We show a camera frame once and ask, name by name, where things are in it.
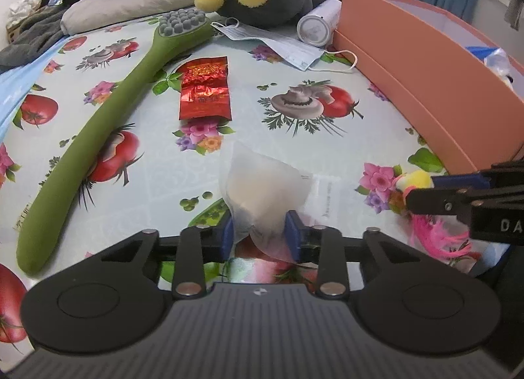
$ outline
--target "ear loop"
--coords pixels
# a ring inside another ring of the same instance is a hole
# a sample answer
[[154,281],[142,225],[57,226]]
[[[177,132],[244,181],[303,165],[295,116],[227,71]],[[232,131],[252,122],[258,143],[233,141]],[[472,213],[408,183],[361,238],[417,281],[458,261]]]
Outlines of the ear loop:
[[225,25],[222,24],[221,22],[213,21],[213,22],[211,23],[211,27],[213,27],[213,28],[215,28],[215,29],[218,30],[218,29],[223,29],[224,27],[232,26],[232,24],[230,24],[230,25],[227,24],[227,21],[228,21],[228,20],[235,20],[235,21],[236,21],[236,24],[235,24],[235,26],[233,27],[234,29],[236,29],[238,26],[240,26],[240,21],[238,21],[238,20],[237,20],[236,18],[234,18],[234,17],[229,17],[229,18],[226,18],[226,20],[225,20],[225,23],[226,23],[226,24],[225,24]]
[[358,57],[357,57],[357,55],[353,51],[348,51],[347,49],[343,49],[342,51],[327,51],[327,50],[324,49],[324,52],[326,52],[328,54],[341,54],[343,52],[349,52],[355,58],[355,62],[351,65],[350,68],[347,68],[345,70],[333,70],[331,68],[313,68],[311,66],[309,66],[308,69],[310,69],[312,72],[351,73],[353,68],[355,68],[355,66],[357,65]]

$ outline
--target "long green handle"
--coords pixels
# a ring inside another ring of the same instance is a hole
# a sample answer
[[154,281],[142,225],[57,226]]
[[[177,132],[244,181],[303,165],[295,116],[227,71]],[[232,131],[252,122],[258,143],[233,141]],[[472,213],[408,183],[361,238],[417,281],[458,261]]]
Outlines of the long green handle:
[[93,114],[42,186],[23,223],[16,248],[18,266],[28,275],[38,273],[53,252],[67,212],[96,156],[110,136],[142,99],[143,87],[176,55],[213,35],[208,20],[197,29],[175,37],[155,30],[153,45]]

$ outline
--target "face mask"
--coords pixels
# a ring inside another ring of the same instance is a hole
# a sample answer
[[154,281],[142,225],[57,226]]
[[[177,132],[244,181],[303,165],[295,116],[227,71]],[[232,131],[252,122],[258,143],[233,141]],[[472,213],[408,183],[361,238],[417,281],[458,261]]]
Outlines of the face mask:
[[[331,52],[317,47],[306,45],[298,40],[288,38],[278,33],[273,33],[267,30],[257,29],[256,27],[247,26],[241,24],[236,18],[231,18],[237,21],[237,24],[225,26],[219,22],[212,22],[211,25],[219,32],[225,34],[231,40],[260,40],[273,49],[279,54],[284,60],[286,60],[292,66],[295,66],[299,70],[305,72],[307,69],[319,72],[339,72],[347,73],[357,64],[357,56],[351,51],[337,51]],[[324,52],[330,52],[332,54],[338,54],[341,52],[349,52],[355,57],[355,62],[349,69],[333,70],[333,69],[318,69],[311,68],[317,59],[319,59]]]

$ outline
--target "red foil packet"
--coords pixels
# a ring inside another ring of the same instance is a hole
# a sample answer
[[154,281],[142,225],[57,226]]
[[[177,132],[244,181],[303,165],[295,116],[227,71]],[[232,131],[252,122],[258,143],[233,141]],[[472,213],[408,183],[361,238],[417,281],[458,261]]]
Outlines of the red foil packet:
[[184,74],[179,120],[207,116],[231,120],[226,56],[188,61],[177,72]]

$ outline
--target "green back scrubber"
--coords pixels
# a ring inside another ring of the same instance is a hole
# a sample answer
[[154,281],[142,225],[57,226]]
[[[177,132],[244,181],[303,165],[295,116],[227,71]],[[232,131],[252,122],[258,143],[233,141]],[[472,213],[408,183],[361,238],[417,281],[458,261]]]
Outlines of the green back scrubber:
[[195,8],[166,13],[159,22],[149,52],[82,128],[31,205],[16,248],[28,275],[38,273],[53,252],[80,183],[111,132],[142,99],[145,84],[171,59],[213,36],[209,19]]

